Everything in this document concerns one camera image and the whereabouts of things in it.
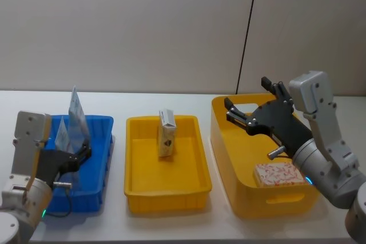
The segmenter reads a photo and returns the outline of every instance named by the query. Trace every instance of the white table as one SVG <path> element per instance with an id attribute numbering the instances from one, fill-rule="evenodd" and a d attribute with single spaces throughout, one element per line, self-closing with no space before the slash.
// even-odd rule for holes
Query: white table
<path id="1" fill-rule="evenodd" d="M 19 110 L 66 114 L 71 93 L 0 91 L 0 186 L 9 176 L 14 148 L 11 144 Z M 116 137 L 104 206 L 96 214 L 46 217 L 36 229 L 34 242 L 124 242 L 227 240 L 240 243 L 353 243 L 344 227 L 345 210 L 335 209 L 323 197 L 301 216 L 243 220 L 230 208 L 210 149 L 210 104 L 216 95 L 79 93 L 86 114 L 114 118 Z M 343 137 L 366 172 L 366 98 L 337 97 L 337 116 Z M 209 206 L 198 214 L 132 216 L 124 196 L 125 121 L 156 115 L 162 107 L 176 114 L 198 117 L 212 180 Z"/>

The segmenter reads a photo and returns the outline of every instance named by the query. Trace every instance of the yellow plastic tray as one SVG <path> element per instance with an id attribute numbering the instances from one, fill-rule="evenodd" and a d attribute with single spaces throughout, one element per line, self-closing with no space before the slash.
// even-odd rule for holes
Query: yellow plastic tray
<path id="1" fill-rule="evenodd" d="M 278 146 L 266 135 L 249 136 L 243 129 L 226 121 L 224 98 L 212 100 L 211 143 L 220 176 L 233 211 L 244 218 L 275 217 L 308 211 L 317 199 L 310 184 L 260 187 L 254 167 L 269 163 L 267 154 Z M 231 95 L 234 104 L 263 103 L 273 100 L 271 94 Z M 290 162 L 275 159 L 273 162 Z"/>
<path id="2" fill-rule="evenodd" d="M 204 208 L 211 179 L 198 120 L 175 115 L 173 155 L 159 158 L 156 117 L 127 120 L 125 195 L 132 213 Z"/>

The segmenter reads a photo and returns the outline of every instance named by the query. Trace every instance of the blue plastic tray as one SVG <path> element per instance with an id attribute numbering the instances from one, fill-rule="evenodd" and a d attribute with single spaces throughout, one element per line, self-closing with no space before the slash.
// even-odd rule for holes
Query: blue plastic tray
<path id="1" fill-rule="evenodd" d="M 52 115 L 51 133 L 46 149 L 55 148 L 55 138 L 61 117 L 66 127 L 69 124 L 68 115 Z M 79 170 L 81 190 L 71 190 L 70 197 L 73 212 L 99 211 L 103 201 L 105 176 L 108 171 L 108 158 L 112 143 L 113 118 L 101 115 L 86 115 L 91 139 L 91 157 L 85 161 Z M 69 211 L 69 202 L 65 191 L 57 188 L 53 191 L 53 198 L 47 211 L 52 213 Z"/>

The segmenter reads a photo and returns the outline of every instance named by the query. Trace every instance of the white wall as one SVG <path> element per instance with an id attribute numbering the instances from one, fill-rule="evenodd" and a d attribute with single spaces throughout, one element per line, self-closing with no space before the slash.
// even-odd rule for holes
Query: white wall
<path id="1" fill-rule="evenodd" d="M 254 0 L 239 93 L 307 70 L 327 71 L 337 94 L 366 94 L 366 0 Z"/>
<path id="2" fill-rule="evenodd" d="M 234 93 L 252 0 L 0 0 L 0 89 Z"/>

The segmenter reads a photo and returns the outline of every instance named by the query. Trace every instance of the black vertical line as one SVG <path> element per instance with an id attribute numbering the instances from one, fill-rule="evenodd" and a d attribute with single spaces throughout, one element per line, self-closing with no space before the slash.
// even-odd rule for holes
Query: black vertical line
<path id="1" fill-rule="evenodd" d="M 244 60 L 244 52 L 245 52 L 245 48 L 246 48 L 246 41 L 248 40 L 249 25 L 250 25 L 250 19 L 252 18 L 253 5 L 254 5 L 254 0 L 252 0 L 252 4 L 250 6 L 250 13 L 249 13 L 249 19 L 248 19 L 248 27 L 246 28 L 244 48 L 242 50 L 241 63 L 240 63 L 240 69 L 239 69 L 239 77 L 238 77 L 238 83 L 236 85 L 236 92 L 235 92 L 235 94 L 238 94 L 240 77 L 241 77 L 241 68 L 242 68 L 242 63 L 243 63 L 243 60 Z"/>

